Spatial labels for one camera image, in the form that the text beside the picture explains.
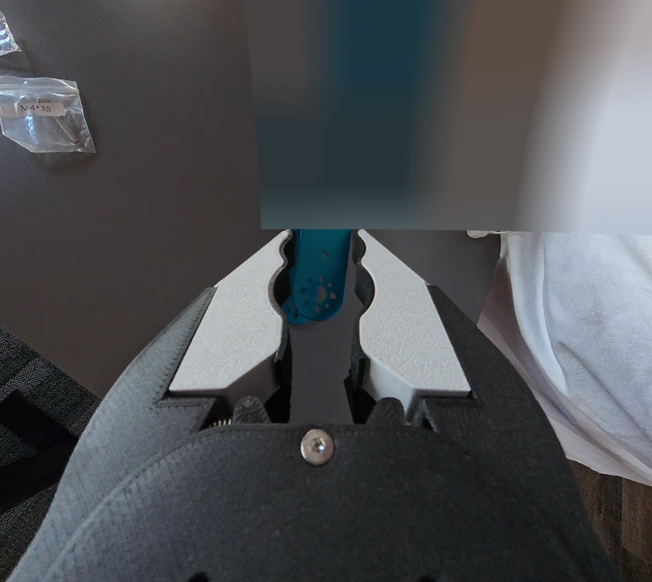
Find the labelled clear plastic bag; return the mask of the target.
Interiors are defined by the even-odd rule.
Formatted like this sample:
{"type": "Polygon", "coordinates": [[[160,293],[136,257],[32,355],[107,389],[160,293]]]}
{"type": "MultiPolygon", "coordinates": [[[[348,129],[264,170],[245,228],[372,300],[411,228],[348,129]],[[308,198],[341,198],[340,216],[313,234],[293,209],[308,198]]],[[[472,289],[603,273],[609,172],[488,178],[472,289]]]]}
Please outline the labelled clear plastic bag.
{"type": "Polygon", "coordinates": [[[2,75],[1,130],[33,153],[95,153],[74,81],[2,75]]]}

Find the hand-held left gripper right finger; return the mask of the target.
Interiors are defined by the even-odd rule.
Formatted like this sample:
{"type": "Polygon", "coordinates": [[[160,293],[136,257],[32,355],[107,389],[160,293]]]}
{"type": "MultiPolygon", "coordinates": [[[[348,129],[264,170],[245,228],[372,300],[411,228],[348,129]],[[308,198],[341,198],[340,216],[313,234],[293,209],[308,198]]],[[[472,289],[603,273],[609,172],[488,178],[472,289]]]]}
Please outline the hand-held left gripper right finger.
{"type": "Polygon", "coordinates": [[[399,400],[415,410],[420,398],[465,398],[471,387],[423,278],[365,230],[363,271],[373,295],[359,320],[369,361],[363,389],[379,401],[399,400]]]}

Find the blue toy robot arm base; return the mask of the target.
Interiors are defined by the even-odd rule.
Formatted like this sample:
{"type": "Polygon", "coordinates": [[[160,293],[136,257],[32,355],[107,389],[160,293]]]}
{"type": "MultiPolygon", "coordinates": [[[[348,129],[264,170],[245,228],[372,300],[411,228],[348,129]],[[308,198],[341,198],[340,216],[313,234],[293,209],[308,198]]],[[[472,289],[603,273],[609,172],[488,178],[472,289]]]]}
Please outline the blue toy robot arm base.
{"type": "Polygon", "coordinates": [[[290,325],[323,322],[338,313],[346,291],[350,229],[295,229],[289,244],[289,292],[282,311],[290,325]]]}

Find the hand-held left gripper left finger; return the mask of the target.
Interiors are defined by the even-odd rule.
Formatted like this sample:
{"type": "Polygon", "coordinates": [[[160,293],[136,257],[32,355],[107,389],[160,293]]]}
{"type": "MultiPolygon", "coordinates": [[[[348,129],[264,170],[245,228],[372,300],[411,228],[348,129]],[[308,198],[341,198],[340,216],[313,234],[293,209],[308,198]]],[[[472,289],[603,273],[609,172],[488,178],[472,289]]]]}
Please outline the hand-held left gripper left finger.
{"type": "Polygon", "coordinates": [[[292,233],[284,230],[219,281],[169,385],[173,394],[272,396],[284,320],[274,300],[276,277],[292,233]]]}

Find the person in white shirt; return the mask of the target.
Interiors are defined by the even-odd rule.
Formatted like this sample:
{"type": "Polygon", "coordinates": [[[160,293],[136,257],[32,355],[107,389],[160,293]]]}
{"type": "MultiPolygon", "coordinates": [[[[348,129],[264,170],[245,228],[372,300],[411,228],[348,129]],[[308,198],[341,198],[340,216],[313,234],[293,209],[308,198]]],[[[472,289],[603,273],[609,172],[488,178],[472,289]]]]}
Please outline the person in white shirt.
{"type": "Polygon", "coordinates": [[[567,458],[651,486],[651,236],[498,235],[478,327],[567,458]]]}

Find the grey desk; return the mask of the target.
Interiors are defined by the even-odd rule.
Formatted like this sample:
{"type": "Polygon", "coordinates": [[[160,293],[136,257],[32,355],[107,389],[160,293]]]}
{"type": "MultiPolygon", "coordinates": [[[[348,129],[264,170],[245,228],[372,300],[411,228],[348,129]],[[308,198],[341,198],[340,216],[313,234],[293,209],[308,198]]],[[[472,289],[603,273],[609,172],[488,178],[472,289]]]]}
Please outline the grey desk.
{"type": "Polygon", "coordinates": [[[242,0],[1,0],[1,73],[77,82],[96,154],[1,136],[1,326],[103,396],[260,229],[242,0]]]}

